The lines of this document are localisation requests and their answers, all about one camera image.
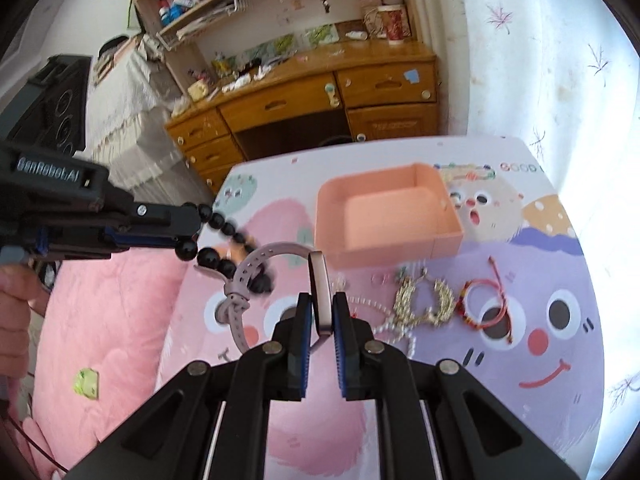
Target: pink storage box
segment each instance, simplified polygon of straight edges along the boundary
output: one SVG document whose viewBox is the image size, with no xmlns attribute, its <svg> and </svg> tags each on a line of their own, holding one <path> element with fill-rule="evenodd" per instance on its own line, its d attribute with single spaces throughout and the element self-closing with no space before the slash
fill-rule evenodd
<svg viewBox="0 0 640 480">
<path fill-rule="evenodd" d="M 455 256 L 462 225 L 438 170 L 413 164 L 326 182 L 316 248 L 334 269 Z"/>
</svg>

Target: desk drawer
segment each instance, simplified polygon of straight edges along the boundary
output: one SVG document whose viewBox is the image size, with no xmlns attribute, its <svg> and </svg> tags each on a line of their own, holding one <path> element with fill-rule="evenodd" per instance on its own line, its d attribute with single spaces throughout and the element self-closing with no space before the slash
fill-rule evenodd
<svg viewBox="0 0 640 480">
<path fill-rule="evenodd" d="M 219 166 L 242 162 L 242 154 L 231 136 L 220 137 L 184 154 L 187 164 L 201 173 Z"/>
<path fill-rule="evenodd" d="M 327 95 L 331 84 L 335 98 Z M 334 75 L 327 73 L 277 85 L 220 106 L 220 112 L 231 130 L 241 132 L 263 124 L 283 121 L 315 112 L 341 108 Z"/>
<path fill-rule="evenodd" d="M 354 140 L 397 139 L 438 134 L 438 105 L 391 105 L 348 110 Z"/>
<path fill-rule="evenodd" d="M 234 166 L 234 164 L 229 164 L 228 166 L 222 166 L 215 170 L 203 171 L 200 173 L 200 176 L 207 183 L 209 189 L 212 190 L 214 194 L 218 194 L 220 188 L 225 183 L 226 176 Z"/>
<path fill-rule="evenodd" d="M 433 63 L 390 63 L 341 70 L 338 83 L 347 108 L 437 101 Z"/>
<path fill-rule="evenodd" d="M 169 129 L 169 135 L 175 143 L 180 146 L 183 153 L 188 152 L 191 148 L 195 148 L 217 137 L 223 137 L 229 134 L 225 121 L 222 120 L 219 112 L 214 108 L 206 112 L 188 119 L 183 123 L 177 124 Z"/>
</svg>

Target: pink plush blanket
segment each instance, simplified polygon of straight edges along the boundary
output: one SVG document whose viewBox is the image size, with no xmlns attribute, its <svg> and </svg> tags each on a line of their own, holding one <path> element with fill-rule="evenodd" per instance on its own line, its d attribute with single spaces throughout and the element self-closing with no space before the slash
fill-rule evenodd
<svg viewBox="0 0 640 480">
<path fill-rule="evenodd" d="M 153 394 L 186 269 L 169 250 L 62 265 L 38 349 L 33 418 L 23 427 L 66 468 Z M 98 400 L 74 392 L 82 368 L 100 374 Z M 37 450 L 28 458 L 41 478 L 51 478 L 55 468 Z"/>
</svg>

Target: beige cartoon character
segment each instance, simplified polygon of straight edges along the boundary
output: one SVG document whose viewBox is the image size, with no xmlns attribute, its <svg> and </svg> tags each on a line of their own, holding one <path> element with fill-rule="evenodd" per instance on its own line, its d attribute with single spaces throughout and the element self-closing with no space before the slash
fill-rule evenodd
<svg viewBox="0 0 640 480">
<path fill-rule="evenodd" d="M 485 166 L 447 166 L 440 175 L 458 210 L 465 239 L 510 240 L 522 226 L 522 195 Z"/>
<path fill-rule="evenodd" d="M 558 195 L 543 196 L 527 205 L 522 213 L 526 224 L 548 236 L 564 235 L 575 238 L 574 228 Z"/>
</svg>

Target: cartoon eye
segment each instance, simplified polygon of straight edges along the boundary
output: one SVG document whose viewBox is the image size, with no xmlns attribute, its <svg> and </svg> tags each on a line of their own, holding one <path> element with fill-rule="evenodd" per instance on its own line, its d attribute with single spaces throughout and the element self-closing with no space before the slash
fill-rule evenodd
<svg viewBox="0 0 640 480">
<path fill-rule="evenodd" d="M 274 301 L 267 307 L 267 310 L 264 313 L 264 334 L 267 338 L 271 339 L 273 329 L 276 328 L 277 322 L 281 319 L 292 317 L 290 314 L 292 311 L 295 312 L 297 304 L 297 296 L 286 296 Z"/>
<path fill-rule="evenodd" d="M 492 299 L 484 304 L 480 310 L 480 319 L 482 319 L 482 322 L 491 321 L 498 315 L 500 306 L 496 303 L 497 300 Z M 484 339 L 487 346 L 495 350 L 502 351 L 515 348 L 522 340 L 527 327 L 527 318 L 524 314 L 524 309 L 520 302 L 513 296 L 507 296 L 507 308 L 511 319 L 511 336 L 513 337 L 511 343 L 507 341 L 509 331 L 507 316 L 504 316 L 497 325 L 480 331 L 482 339 Z"/>
<path fill-rule="evenodd" d="M 462 190 L 451 191 L 449 197 L 455 206 L 460 206 L 465 201 L 465 194 Z"/>
<path fill-rule="evenodd" d="M 218 305 L 225 300 L 225 293 L 218 292 L 209 298 L 209 301 L 207 301 L 204 307 L 204 324 L 212 334 L 230 333 L 229 325 L 223 325 L 216 320 L 216 309 Z"/>
<path fill-rule="evenodd" d="M 561 288 L 551 295 L 546 304 L 546 322 L 556 337 L 572 338 L 580 326 L 581 319 L 580 304 L 571 292 Z"/>
<path fill-rule="evenodd" d="M 490 204 L 491 195 L 489 195 L 486 191 L 478 191 L 476 193 L 476 202 L 482 205 Z"/>
</svg>

